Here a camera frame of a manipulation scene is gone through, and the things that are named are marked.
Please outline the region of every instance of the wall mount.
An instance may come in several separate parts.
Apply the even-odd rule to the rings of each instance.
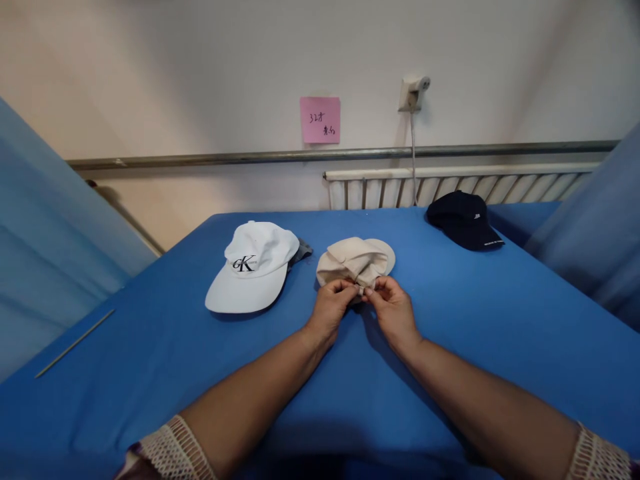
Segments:
[[[400,88],[400,105],[398,111],[422,110],[422,94],[429,88],[429,77],[405,77]]]

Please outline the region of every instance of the baseball cap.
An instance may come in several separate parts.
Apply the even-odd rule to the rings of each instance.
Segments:
[[[290,230],[250,221],[236,228],[225,249],[227,261],[211,284],[205,306],[218,313],[250,313],[276,300],[287,264],[300,245]]]
[[[505,243],[489,225],[487,204],[478,195],[448,193],[430,204],[425,218],[467,250],[495,250]]]
[[[348,278],[361,287],[373,287],[376,278],[388,275],[394,265],[395,253],[388,244],[352,237],[327,247],[318,261],[316,278],[320,286]]]

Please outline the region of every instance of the hand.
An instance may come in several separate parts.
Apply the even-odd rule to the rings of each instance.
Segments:
[[[411,297],[391,277],[378,277],[375,290],[365,289],[362,301],[370,303],[389,346],[397,355],[414,350],[423,338],[415,326]]]
[[[360,288],[357,285],[343,279],[331,281],[320,288],[313,313],[305,329],[317,339],[328,341],[332,345],[338,336],[340,320],[347,311],[349,302],[359,291]]]

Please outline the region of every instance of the blue table cover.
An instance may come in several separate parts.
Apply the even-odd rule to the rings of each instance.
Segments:
[[[550,216],[562,205],[562,202],[535,203],[498,203],[488,205],[489,222],[500,230],[509,240],[519,247],[527,241]]]
[[[125,450],[208,387],[302,327],[327,246],[386,241],[421,332],[640,457],[640,335],[510,241],[475,253],[424,209],[214,215],[0,385],[0,473],[110,478]],[[205,295],[235,228],[272,221],[315,250],[276,304],[217,315]],[[44,366],[110,309],[54,368]],[[368,306],[270,430],[259,455],[428,454],[462,461],[455,430],[387,346]]]

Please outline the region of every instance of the radiator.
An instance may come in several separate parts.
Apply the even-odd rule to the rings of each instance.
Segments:
[[[477,165],[416,168],[418,206],[455,190],[479,195],[488,204],[556,201],[568,198],[600,162]],[[410,207],[410,168],[327,171],[332,210]]]

